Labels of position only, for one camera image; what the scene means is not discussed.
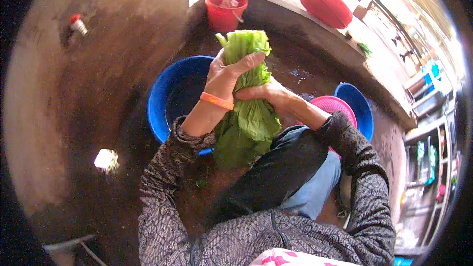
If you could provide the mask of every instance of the blue plastic bowl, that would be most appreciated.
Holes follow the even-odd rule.
[[[211,56],[191,56],[171,64],[151,87],[148,98],[148,121],[156,139],[162,144],[171,134],[170,125],[179,116],[189,114],[204,91]],[[199,152],[207,155],[211,149]]]
[[[370,105],[363,94],[349,83],[340,83],[334,92],[334,96],[344,100],[355,113],[358,130],[371,142],[375,124]]]

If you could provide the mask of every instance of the hand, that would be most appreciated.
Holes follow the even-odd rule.
[[[268,83],[262,86],[247,87],[239,90],[235,97],[239,100],[265,99],[279,114],[290,113],[290,102],[293,99],[300,98],[282,86],[273,76],[270,77]]]
[[[263,52],[245,56],[239,62],[228,66],[224,65],[224,50],[220,50],[216,58],[210,63],[207,84],[204,92],[233,103],[233,89],[241,74],[256,68],[264,61]]]

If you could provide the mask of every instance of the jacket sleeve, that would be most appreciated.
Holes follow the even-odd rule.
[[[352,176],[352,211],[347,232],[364,265],[394,263],[394,228],[388,203],[389,187],[379,157],[342,112],[334,112],[317,131],[324,143],[343,158],[344,172]]]
[[[185,116],[174,122],[169,138],[160,146],[141,176],[144,203],[139,217],[141,265],[188,265],[190,244],[174,205],[174,192],[183,168],[196,160],[200,150],[215,141],[214,133],[190,137],[180,128]]]

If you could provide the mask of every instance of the bucket handle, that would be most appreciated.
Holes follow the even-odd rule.
[[[237,14],[235,14],[234,11],[232,11],[232,14],[237,18],[237,20],[240,22],[240,23],[244,23],[245,21],[243,21],[242,18],[240,18]]]

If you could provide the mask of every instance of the rubber bracelet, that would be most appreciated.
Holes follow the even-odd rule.
[[[218,98],[206,92],[201,93],[201,100],[220,106],[222,108],[233,110],[233,103],[228,103],[224,99]]]

